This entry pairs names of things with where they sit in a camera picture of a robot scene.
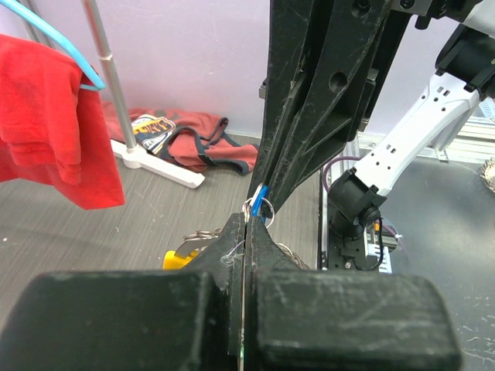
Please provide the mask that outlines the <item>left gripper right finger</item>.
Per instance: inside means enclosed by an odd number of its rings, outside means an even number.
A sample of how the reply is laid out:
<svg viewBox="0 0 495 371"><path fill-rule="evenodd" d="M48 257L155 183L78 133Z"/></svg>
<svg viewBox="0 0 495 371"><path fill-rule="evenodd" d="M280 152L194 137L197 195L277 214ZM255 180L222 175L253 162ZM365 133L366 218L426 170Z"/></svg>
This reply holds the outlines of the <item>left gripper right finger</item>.
<svg viewBox="0 0 495 371"><path fill-rule="evenodd" d="M419 276L304 270L262 220L246 226L246 370L459 370L437 288Z"/></svg>

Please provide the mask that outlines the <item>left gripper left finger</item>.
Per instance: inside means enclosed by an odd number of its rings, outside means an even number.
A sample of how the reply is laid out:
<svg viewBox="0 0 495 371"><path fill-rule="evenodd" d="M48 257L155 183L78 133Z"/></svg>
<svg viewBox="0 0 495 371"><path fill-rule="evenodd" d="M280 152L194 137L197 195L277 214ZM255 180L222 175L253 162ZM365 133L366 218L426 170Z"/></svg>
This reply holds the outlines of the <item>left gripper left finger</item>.
<svg viewBox="0 0 495 371"><path fill-rule="evenodd" d="M177 271L33 278L1 333L3 370L236 370L244 217Z"/></svg>

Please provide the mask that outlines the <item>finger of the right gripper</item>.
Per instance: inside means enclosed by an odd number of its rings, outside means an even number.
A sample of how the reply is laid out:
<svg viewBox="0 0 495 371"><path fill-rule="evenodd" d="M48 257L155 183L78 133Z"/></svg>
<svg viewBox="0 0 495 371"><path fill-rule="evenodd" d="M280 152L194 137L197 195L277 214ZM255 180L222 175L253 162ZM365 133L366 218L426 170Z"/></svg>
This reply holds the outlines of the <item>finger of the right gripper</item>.
<svg viewBox="0 0 495 371"><path fill-rule="evenodd" d="M321 51L332 14L331 1L272 1L262 138L249 192L273 189L292 120L304 101L304 85Z"/></svg>
<svg viewBox="0 0 495 371"><path fill-rule="evenodd" d="M395 1L331 1L321 51L314 57L282 157L274 188L266 194L278 209L290 195L353 140L377 102L410 16Z"/></svg>

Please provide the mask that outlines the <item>blue tag key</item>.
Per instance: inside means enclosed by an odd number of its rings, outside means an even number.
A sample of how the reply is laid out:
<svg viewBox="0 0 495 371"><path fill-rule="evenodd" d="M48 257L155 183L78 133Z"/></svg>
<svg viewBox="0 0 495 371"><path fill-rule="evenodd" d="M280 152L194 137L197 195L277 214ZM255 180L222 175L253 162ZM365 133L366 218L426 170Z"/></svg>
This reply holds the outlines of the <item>blue tag key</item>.
<svg viewBox="0 0 495 371"><path fill-rule="evenodd" d="M268 187L265 184L260 183L254 192L251 201L248 203L248 215L249 216L260 216L265 222L266 217L262 216L261 207L264 202L263 198L267 194Z"/></svg>

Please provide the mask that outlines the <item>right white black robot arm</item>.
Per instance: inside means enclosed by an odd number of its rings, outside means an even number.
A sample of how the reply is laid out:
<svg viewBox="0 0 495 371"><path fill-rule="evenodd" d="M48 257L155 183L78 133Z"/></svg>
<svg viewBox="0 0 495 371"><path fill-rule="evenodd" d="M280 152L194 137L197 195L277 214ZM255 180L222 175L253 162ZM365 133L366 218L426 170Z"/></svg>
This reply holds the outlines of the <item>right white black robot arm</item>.
<svg viewBox="0 0 495 371"><path fill-rule="evenodd" d="M308 177L355 139L377 103L409 19L457 22L410 111L329 190L333 228L353 237L378 219L401 173L443 148L494 95L492 1L273 1L265 111L247 216L272 218Z"/></svg>

